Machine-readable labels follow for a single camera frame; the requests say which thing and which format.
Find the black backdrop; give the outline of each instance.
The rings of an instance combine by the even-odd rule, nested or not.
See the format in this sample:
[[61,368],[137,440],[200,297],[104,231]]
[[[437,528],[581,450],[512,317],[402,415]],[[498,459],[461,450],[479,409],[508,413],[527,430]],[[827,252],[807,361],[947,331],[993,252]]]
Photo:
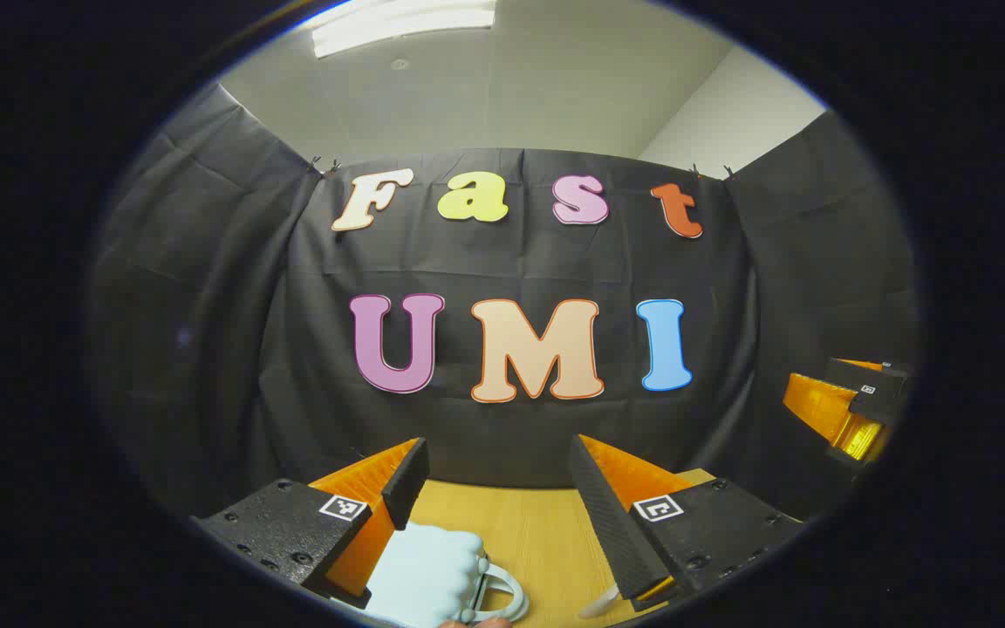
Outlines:
[[[105,625],[334,621],[158,512],[79,368],[95,207],[181,96],[328,3],[219,47],[278,4],[0,4],[0,623],[35,609]],[[689,611],[647,617],[1005,623],[1005,4],[683,4],[862,131],[922,245],[932,342],[921,420],[840,518]]]
[[[370,227],[331,229],[352,179],[402,168],[413,182]],[[506,218],[442,218],[447,178],[477,170],[506,180]],[[604,184],[611,213],[598,226],[553,215],[550,187],[576,174]],[[665,225],[649,190],[670,182],[695,199],[701,237]],[[92,293],[95,372],[113,432],[177,512],[207,515],[274,477],[320,477],[414,436],[429,439],[438,479],[568,486],[567,442],[587,433],[671,470],[732,477],[804,518],[846,485],[824,441],[782,406],[789,373],[817,377],[830,357],[916,357],[900,210],[831,114],[729,182],[519,149],[322,175],[210,86],[112,203]],[[406,365],[401,301],[415,293],[446,298],[434,376],[418,393],[386,393],[356,369],[348,302],[391,299],[384,354]],[[472,400],[482,331],[470,306],[483,298],[516,300],[539,333],[562,299],[596,301],[601,396]],[[649,350],[634,305],[647,298],[685,304],[689,386],[641,385]]]

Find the blue letter i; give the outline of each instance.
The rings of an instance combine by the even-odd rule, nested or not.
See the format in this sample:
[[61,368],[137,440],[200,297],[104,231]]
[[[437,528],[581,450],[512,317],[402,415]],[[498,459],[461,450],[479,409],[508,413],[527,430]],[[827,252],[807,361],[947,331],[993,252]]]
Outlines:
[[684,305],[673,298],[638,303],[638,318],[650,334],[650,372],[642,378],[646,390],[674,390],[692,381],[681,357],[681,315]]

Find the white wall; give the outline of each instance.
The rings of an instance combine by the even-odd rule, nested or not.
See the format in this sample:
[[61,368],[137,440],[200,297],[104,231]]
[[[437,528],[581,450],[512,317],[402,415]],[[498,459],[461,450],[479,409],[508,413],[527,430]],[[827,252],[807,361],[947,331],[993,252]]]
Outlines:
[[726,179],[824,113],[813,95],[741,46],[711,72],[638,158]]

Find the ceiling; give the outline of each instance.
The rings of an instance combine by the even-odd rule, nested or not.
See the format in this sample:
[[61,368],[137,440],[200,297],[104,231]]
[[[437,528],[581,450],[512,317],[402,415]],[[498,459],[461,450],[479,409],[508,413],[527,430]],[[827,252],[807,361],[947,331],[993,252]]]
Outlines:
[[[323,167],[463,148],[638,158],[731,46],[645,0],[498,0],[490,29],[403,36],[320,60],[310,32],[292,31],[221,82]],[[392,68],[394,59],[408,67]]]

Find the black fabric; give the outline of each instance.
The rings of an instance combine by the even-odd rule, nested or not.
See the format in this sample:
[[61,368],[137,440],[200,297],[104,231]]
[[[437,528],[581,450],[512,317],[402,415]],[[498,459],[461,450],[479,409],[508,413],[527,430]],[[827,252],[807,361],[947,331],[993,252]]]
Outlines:
[[790,374],[830,358],[917,362],[913,248],[877,167],[833,113],[727,182],[758,277],[749,412],[715,473],[804,518],[849,485],[830,480],[824,439],[782,405]]
[[96,391],[145,485],[177,512],[206,516],[273,477],[307,477],[247,421],[280,254],[320,179],[307,168],[212,86],[112,192],[91,275]]
[[[366,229],[331,229],[359,175],[413,169],[390,206]],[[436,202],[461,172],[506,179],[510,212],[494,223],[441,217]],[[551,187],[563,175],[594,175],[610,215],[595,226],[554,217]],[[703,234],[686,239],[666,226],[650,190],[676,183],[695,199]],[[254,425],[270,442],[248,440],[254,457],[270,446],[278,460],[315,474],[310,460],[378,452],[408,438],[429,440],[432,477],[479,485],[570,486],[567,452],[575,433],[619,446],[674,470],[713,466],[738,424],[754,355],[754,273],[737,215],[722,182],[634,160],[563,151],[482,149],[355,164],[316,187],[289,242],[261,354]],[[430,385],[384,393],[355,365],[358,294],[385,294],[387,363],[408,363],[407,294],[436,293]],[[538,334],[566,298],[598,303],[598,377],[606,389],[559,400],[546,389],[483,405],[470,396],[482,368],[475,301],[517,301]],[[649,370],[643,299],[677,298],[684,363],[693,381],[668,393],[642,387]],[[513,371],[511,382],[518,386]],[[262,481],[270,478],[270,469]]]

